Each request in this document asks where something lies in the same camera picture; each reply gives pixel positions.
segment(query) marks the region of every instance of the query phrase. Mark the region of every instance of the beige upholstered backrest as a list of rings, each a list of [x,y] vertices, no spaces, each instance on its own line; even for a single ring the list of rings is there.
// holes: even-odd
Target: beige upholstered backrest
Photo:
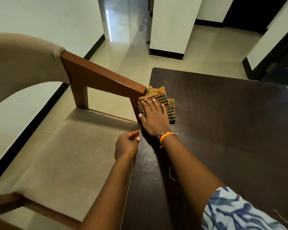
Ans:
[[[0,33],[0,102],[47,81],[70,83],[60,54],[65,49],[28,35]]]

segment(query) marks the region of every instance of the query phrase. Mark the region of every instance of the glossy floor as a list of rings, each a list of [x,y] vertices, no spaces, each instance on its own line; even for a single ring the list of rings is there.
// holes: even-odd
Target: glossy floor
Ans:
[[[152,23],[147,0],[99,0],[99,4],[106,41],[90,61],[146,86],[154,67],[247,79],[241,62],[259,41],[260,34],[194,25],[183,60],[158,57],[148,54],[146,44]],[[91,109],[135,120],[127,98],[91,88],[88,96]],[[75,107],[68,88],[0,178],[0,194],[11,191],[39,148]],[[0,218],[23,229],[68,229],[26,208]]]

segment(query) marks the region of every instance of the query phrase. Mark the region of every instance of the chair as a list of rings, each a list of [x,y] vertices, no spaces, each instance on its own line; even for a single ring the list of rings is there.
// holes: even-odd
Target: chair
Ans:
[[[45,40],[0,33],[0,102],[47,81],[70,84],[77,108],[20,177],[14,193],[0,195],[0,214],[25,206],[77,229],[115,162],[118,135],[140,127],[137,100],[146,87]],[[138,123],[90,110],[87,87],[128,97]]]

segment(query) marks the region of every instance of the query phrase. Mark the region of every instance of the tabletop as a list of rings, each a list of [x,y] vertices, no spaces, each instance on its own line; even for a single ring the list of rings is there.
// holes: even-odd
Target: tabletop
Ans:
[[[150,85],[175,99],[172,130],[227,186],[288,227],[288,89],[154,68]],[[171,162],[141,128],[122,230],[196,229]]]

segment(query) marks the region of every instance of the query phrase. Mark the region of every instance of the checkered cloth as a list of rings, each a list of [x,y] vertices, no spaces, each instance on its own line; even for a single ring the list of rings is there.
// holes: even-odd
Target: checkered cloth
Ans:
[[[176,118],[175,118],[175,101],[174,101],[174,99],[167,99],[164,87],[161,87],[160,89],[153,89],[154,93],[151,92],[152,89],[153,88],[151,86],[149,86],[149,88],[147,89],[149,94],[139,98],[139,101],[138,101],[139,111],[142,113],[142,115],[145,116],[145,110],[144,110],[141,102],[145,99],[149,99],[149,100],[153,101],[153,98],[154,98],[157,100],[158,104],[160,105],[161,110],[162,110],[161,104],[164,104],[164,106],[167,110],[167,114],[169,116],[169,123],[171,123],[171,124],[175,123]]]

